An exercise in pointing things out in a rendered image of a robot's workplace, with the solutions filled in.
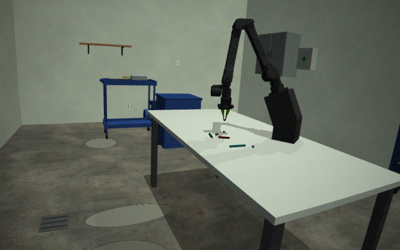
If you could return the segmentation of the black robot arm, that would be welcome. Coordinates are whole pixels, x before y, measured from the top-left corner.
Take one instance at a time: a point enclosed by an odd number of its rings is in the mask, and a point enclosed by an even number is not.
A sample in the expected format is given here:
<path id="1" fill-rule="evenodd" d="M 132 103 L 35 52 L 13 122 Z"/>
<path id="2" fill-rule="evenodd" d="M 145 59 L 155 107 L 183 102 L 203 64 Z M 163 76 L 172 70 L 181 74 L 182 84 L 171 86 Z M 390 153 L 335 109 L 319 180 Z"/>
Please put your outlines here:
<path id="1" fill-rule="evenodd" d="M 247 26 L 246 26 L 247 25 Z M 246 27 L 245 27 L 246 26 Z M 254 27 L 253 19 L 245 19 L 238 18 L 235 20 L 232 26 L 231 40 L 229 43 L 228 55 L 225 63 L 225 69 L 223 72 L 223 77 L 220 85 L 212 85 L 211 87 L 211 96 L 225 96 L 225 98 L 221 97 L 220 105 L 223 106 L 223 109 L 228 109 L 231 106 L 232 98 L 227 98 L 231 96 L 231 83 L 233 79 L 233 71 L 235 66 L 235 60 L 237 55 L 237 49 L 239 45 L 239 39 L 241 35 L 241 31 L 244 29 L 256 54 L 256 57 L 259 61 L 261 67 L 261 77 L 263 81 L 270 82 L 272 88 L 270 88 L 271 93 L 269 95 L 287 90 L 288 87 L 284 88 L 281 83 L 280 76 L 278 71 L 273 65 L 270 63 L 264 48 L 261 44 L 261 41 L 257 35 L 256 29 Z M 266 70 L 266 71 L 265 71 Z M 283 89 L 282 89 L 283 88 Z M 230 104 L 229 104 L 230 99 Z"/>

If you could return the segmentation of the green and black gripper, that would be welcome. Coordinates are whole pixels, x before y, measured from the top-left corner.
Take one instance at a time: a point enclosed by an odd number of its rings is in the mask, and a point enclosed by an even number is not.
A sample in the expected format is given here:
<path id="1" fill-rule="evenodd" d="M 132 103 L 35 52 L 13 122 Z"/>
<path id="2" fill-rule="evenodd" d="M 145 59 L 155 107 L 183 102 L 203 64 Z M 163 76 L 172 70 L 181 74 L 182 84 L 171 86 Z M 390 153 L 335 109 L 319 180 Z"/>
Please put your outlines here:
<path id="1" fill-rule="evenodd" d="M 221 112 L 222 112 L 222 115 L 223 115 L 223 120 L 224 120 L 224 110 L 226 110 L 226 115 L 225 115 L 225 120 L 226 120 L 226 118 L 227 118 L 227 115 L 228 115 L 228 113 L 229 113 L 230 109 L 234 108 L 234 105 L 231 105 L 231 106 L 229 106 L 229 108 L 228 108 L 228 109 L 223 109 L 223 106 L 221 106 L 220 104 L 218 104 L 218 105 L 217 105 L 217 107 L 218 107 L 218 108 L 219 108 L 219 110 L 221 110 Z"/>

